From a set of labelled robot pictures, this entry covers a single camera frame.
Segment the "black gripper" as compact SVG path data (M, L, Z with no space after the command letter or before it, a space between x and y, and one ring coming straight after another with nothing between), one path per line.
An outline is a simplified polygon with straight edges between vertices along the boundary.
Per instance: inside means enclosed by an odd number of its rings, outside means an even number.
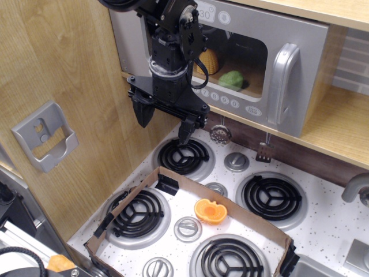
M203 128L207 122L210 107L199 98L187 81L187 70L176 77L153 73L151 77L131 76L129 96L140 126L146 128L155 109L169 113L182 120L178 131L179 145L186 145L196 128Z

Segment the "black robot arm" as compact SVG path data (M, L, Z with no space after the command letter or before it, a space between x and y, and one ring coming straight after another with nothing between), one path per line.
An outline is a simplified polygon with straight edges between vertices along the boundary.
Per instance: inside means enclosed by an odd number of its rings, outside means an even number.
M193 66L207 74L199 56L207 50L208 38L202 33L195 1L101 1L116 12L134 10L146 25L154 28L150 77L131 76L129 96L138 123L148 125L156 109L181 120L179 144L186 145L191 135L207 122L209 106L196 94L207 81L193 85Z

